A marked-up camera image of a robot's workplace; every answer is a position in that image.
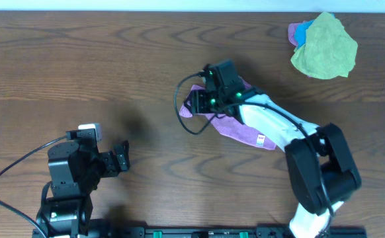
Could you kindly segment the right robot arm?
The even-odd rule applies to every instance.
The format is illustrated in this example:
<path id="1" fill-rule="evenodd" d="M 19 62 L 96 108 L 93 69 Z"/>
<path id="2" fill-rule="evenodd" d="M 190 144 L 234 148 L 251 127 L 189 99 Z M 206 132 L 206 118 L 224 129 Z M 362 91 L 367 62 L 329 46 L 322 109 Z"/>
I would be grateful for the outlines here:
<path id="1" fill-rule="evenodd" d="M 362 185 L 341 129 L 319 126 L 289 113 L 257 87 L 246 87 L 227 59 L 196 73 L 205 87 L 184 104 L 193 114 L 234 117 L 267 136 L 285 153 L 292 191 L 298 201 L 288 226 L 294 237 L 331 237 L 340 208 Z"/>

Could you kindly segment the purple microfiber cloth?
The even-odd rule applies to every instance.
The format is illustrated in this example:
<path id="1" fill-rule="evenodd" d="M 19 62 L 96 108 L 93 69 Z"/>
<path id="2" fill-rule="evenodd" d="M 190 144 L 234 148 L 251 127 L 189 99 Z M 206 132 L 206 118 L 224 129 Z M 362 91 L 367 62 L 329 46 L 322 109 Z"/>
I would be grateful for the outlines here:
<path id="1" fill-rule="evenodd" d="M 190 89 L 190 93 L 193 90 L 205 89 L 201 85 L 193 85 Z M 186 106 L 182 106 L 179 110 L 179 114 L 183 118 L 191 118 L 190 110 Z M 277 146 L 267 136 L 262 134 L 255 128 L 241 124 L 234 117 L 221 115 L 220 118 L 214 118 L 210 122 L 213 127 L 222 135 L 228 138 L 232 138 L 238 142 L 267 150 L 274 150 Z"/>

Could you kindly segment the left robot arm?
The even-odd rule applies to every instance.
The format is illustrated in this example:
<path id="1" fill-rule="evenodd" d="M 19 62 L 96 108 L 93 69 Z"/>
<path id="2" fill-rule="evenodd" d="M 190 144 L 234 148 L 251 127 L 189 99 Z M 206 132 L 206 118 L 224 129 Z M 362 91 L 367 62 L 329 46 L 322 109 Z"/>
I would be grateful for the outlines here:
<path id="1" fill-rule="evenodd" d="M 87 235 L 93 211 L 92 191 L 101 179 L 128 171 L 129 142 L 99 152 L 95 129 L 66 132 L 66 142 L 48 150 L 51 181 L 42 190 L 36 222 L 46 237 Z"/>

